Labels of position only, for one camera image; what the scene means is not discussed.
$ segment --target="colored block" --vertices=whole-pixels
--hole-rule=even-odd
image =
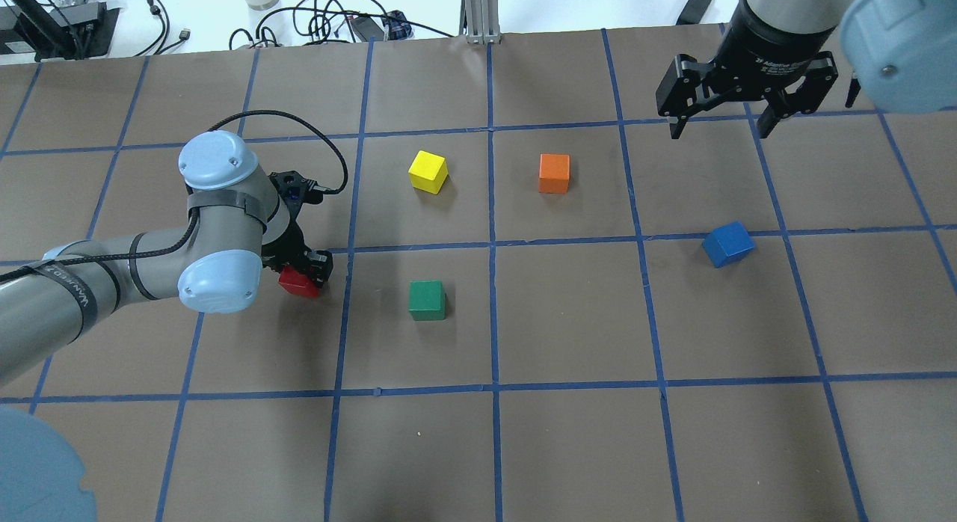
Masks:
[[[445,164],[445,158],[430,154],[427,151],[420,150],[409,167],[409,180],[414,188],[428,191],[430,194],[438,194],[449,177],[449,168]]]
[[[748,229],[741,221],[735,221],[718,227],[704,239],[705,252],[716,268],[744,259],[754,249],[754,242],[748,235]]]
[[[442,281],[411,281],[409,312],[416,320],[445,320],[445,292],[442,290]]]
[[[564,194],[571,181],[571,156],[568,154],[541,154],[539,161],[540,194]]]

